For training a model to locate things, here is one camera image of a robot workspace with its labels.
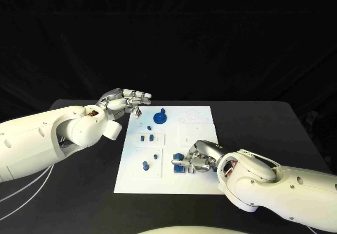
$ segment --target table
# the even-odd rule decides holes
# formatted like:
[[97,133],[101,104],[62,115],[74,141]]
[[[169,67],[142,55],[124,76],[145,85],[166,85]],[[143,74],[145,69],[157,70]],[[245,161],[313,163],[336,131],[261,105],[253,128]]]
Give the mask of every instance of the table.
[[[94,104],[58,100],[51,109]],[[237,151],[247,149],[280,164],[330,173],[291,106],[286,102],[153,101],[153,106],[211,106],[218,139]],[[225,195],[114,194],[129,114],[117,141],[106,137],[55,165],[49,181],[31,203],[3,221],[0,232],[35,234],[134,234],[176,225],[212,226],[253,234],[310,233],[260,207],[237,208]],[[0,184],[0,197],[39,175]],[[0,204],[3,217],[29,199],[44,180]]]

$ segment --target robotic hand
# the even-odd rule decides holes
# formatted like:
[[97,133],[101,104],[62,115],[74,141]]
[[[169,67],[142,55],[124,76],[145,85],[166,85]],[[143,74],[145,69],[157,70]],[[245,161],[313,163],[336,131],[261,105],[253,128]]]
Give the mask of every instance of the robotic hand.
[[218,169],[218,188],[242,210],[254,212],[264,206],[284,219],[337,232],[337,176],[281,166],[247,150],[231,153],[206,140],[195,143],[186,159],[172,163],[199,172]]
[[150,104],[152,94],[114,89],[96,105],[70,106],[0,124],[0,182],[25,177],[77,151],[93,146],[104,135],[116,140],[124,113],[140,118],[140,104]]

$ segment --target white board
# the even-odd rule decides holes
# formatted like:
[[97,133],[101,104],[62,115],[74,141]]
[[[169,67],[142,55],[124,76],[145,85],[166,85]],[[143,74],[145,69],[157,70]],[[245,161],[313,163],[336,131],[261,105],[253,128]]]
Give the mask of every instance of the white board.
[[[156,124],[153,116],[162,108],[166,110],[168,121],[165,124]],[[206,173],[192,174],[188,170],[185,173],[175,173],[170,162],[176,153],[186,155],[198,140],[218,143],[211,107],[142,106],[140,110],[143,115],[139,119],[130,115],[114,192],[224,195],[218,190],[219,180],[214,170]],[[145,161],[150,166],[147,171],[143,169]]]

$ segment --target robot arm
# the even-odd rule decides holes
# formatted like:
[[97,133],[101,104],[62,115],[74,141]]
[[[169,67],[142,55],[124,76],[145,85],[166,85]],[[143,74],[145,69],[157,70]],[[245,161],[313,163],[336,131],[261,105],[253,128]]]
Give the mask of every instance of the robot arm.
[[205,140],[192,146],[188,159],[172,163],[205,172],[218,169],[219,190],[242,210],[264,206],[284,219],[337,232],[337,176],[281,166],[247,150],[222,153],[222,146]]
[[152,94],[114,89],[96,105],[70,106],[2,123],[0,182],[37,173],[93,146],[103,135],[116,140],[121,125],[114,120],[126,112],[139,118],[139,104],[150,104],[150,98]]

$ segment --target white cable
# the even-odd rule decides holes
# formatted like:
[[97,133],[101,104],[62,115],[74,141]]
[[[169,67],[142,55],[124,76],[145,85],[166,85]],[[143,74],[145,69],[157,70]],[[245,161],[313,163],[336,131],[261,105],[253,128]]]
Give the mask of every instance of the white cable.
[[21,190],[18,190],[12,195],[9,195],[6,198],[3,198],[2,200],[0,200],[0,202],[2,201],[5,201],[5,200],[8,200],[15,194],[18,194],[24,189],[26,189],[37,181],[38,181],[38,179],[42,177],[42,175],[48,172],[48,170],[51,169],[51,167],[52,166],[49,166],[49,168],[45,170],[45,172],[41,174],[41,176],[21,189]]
[[34,197],[35,197],[37,194],[39,193],[39,191],[41,191],[41,189],[42,189],[45,183],[48,182],[48,178],[49,178],[49,175],[51,175],[51,173],[52,173],[54,167],[55,167],[55,165],[52,165],[51,170],[49,170],[48,177],[47,177],[47,179],[45,179],[45,182],[44,182],[44,184],[42,184],[39,190],[37,191],[37,193],[35,193],[34,196],[31,197],[31,199],[22,204],[22,206],[21,206],[12,213],[9,213],[3,218],[0,218],[0,221],[2,221],[3,219],[6,219],[13,213],[16,213],[16,212],[24,208],[24,206],[29,203],[29,201],[34,199]]
[[309,229],[314,232],[314,234],[317,234],[317,232],[312,229],[312,227],[310,226],[307,226],[309,227]]

